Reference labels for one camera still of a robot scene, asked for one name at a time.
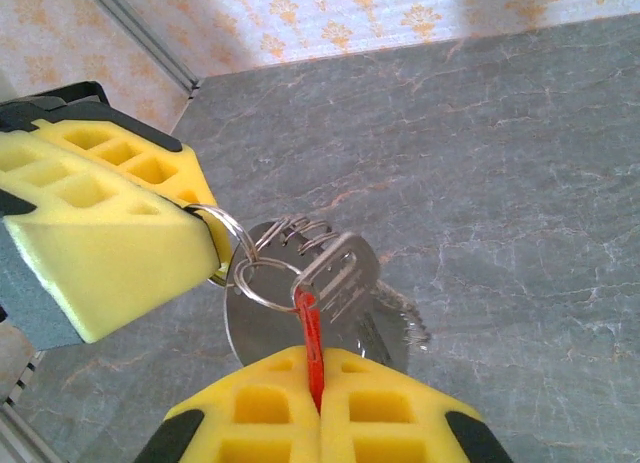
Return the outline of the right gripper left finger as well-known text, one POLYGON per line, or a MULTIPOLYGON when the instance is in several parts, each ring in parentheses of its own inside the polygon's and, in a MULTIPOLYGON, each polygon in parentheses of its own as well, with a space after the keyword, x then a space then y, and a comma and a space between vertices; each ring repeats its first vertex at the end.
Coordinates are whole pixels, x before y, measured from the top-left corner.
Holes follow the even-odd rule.
POLYGON ((133 463, 320 463, 306 349, 294 346, 173 406, 133 463))

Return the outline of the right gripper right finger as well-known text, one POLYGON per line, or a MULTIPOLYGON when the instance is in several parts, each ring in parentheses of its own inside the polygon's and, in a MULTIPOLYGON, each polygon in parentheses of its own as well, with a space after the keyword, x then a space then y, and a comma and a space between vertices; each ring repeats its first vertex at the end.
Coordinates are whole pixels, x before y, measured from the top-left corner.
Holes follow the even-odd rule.
POLYGON ((324 364, 321 463, 513 463, 468 404, 347 350, 324 364))

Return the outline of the red plastic key tag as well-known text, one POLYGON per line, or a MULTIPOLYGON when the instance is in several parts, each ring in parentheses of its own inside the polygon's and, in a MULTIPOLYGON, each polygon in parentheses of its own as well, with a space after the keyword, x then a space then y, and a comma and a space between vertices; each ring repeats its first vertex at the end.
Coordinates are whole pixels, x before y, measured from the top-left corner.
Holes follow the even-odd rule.
POLYGON ((325 371, 320 310, 310 291, 296 288, 293 300, 304 334, 309 393, 317 411, 321 412, 325 371))

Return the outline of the silver key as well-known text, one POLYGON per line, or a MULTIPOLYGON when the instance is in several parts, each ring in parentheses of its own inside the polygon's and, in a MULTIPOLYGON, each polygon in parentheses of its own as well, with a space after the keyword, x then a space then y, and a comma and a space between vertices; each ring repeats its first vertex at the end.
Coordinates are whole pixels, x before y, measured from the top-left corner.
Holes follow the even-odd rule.
POLYGON ((390 365, 392 356, 373 318, 373 292, 380 273, 376 255, 366 240, 344 233, 295 278, 291 294, 311 295, 324 341, 378 363, 390 365))

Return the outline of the aluminium table side rail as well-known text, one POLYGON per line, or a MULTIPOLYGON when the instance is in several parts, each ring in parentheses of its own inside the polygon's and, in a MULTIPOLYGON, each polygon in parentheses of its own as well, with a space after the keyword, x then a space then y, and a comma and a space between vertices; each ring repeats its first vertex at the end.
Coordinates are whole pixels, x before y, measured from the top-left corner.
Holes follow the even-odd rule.
POLYGON ((0 323, 0 463, 69 463, 16 409, 43 356, 18 329, 0 323))

